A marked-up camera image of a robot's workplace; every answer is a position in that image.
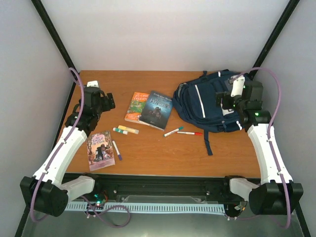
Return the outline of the navy blue backpack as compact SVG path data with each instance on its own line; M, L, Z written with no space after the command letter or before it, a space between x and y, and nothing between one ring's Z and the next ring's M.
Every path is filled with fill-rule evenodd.
M237 72L222 70L211 74L203 71L194 80L178 85L173 93L172 103L179 117L204 131L204 142L209 156L213 155L209 133L235 132L243 129L239 115L232 111L226 115L216 105L217 92L230 92L229 79Z

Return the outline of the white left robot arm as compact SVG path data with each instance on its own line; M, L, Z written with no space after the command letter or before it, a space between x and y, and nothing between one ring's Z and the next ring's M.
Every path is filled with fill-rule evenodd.
M66 170L77 150L96 128L103 112L115 108L111 93L105 94L97 81L90 81L83 88L83 99L76 105L79 111L67 118L56 146L32 177L23 177L20 188L26 205L47 215L60 216L69 202L89 195L96 199L103 187L92 175L62 183Z

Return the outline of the dark blue Wuthering Heights book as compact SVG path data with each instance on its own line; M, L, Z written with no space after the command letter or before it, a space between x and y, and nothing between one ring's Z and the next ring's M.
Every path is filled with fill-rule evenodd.
M172 107L171 97L152 90L140 114L139 120L148 126L164 131Z

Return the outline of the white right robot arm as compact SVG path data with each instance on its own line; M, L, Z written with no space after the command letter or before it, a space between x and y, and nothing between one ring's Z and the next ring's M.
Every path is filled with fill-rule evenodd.
M303 195L282 161L274 136L272 116L262 108L263 85L258 81L229 79L229 90L216 94L223 114L237 112L254 147L259 163L260 185L246 178L230 177L231 193L248 202L255 215L291 215Z

